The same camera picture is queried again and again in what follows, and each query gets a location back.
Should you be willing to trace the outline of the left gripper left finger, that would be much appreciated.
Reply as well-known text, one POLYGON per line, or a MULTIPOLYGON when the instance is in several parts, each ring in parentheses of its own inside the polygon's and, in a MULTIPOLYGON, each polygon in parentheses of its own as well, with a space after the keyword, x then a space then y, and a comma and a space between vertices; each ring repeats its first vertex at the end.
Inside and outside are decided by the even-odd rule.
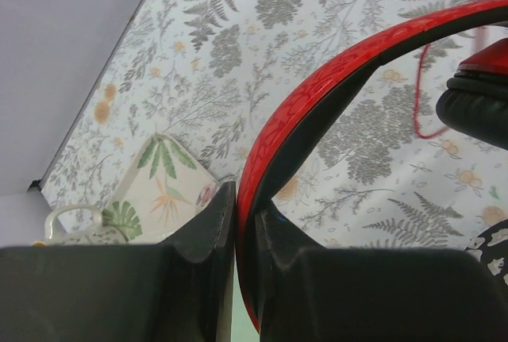
POLYGON ((157 244, 1 250, 4 341, 228 341, 236 185, 157 244))

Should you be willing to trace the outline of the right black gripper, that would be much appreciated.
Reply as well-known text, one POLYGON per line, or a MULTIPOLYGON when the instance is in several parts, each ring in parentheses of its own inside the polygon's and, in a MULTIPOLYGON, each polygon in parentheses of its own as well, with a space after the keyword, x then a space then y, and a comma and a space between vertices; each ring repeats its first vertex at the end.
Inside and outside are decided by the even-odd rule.
POLYGON ((492 225, 473 238, 465 251, 490 272, 507 297, 507 226, 492 225))

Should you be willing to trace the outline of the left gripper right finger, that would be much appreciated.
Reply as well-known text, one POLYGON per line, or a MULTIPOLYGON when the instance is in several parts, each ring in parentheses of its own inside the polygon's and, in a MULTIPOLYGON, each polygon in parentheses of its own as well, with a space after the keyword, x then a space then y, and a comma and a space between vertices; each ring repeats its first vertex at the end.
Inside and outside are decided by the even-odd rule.
POLYGON ((263 341, 504 341, 507 299, 471 255, 325 248, 275 206, 256 215, 263 341))

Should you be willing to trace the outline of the red headphones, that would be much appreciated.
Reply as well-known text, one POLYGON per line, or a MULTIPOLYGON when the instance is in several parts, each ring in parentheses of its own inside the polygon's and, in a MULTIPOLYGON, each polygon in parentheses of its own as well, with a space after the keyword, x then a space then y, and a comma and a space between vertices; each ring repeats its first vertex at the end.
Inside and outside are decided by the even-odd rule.
POLYGON ((255 329, 255 212, 294 175, 377 68, 441 38, 506 20, 507 0, 479 0, 393 25, 333 57, 275 110, 248 154, 237 197, 237 270, 255 329))

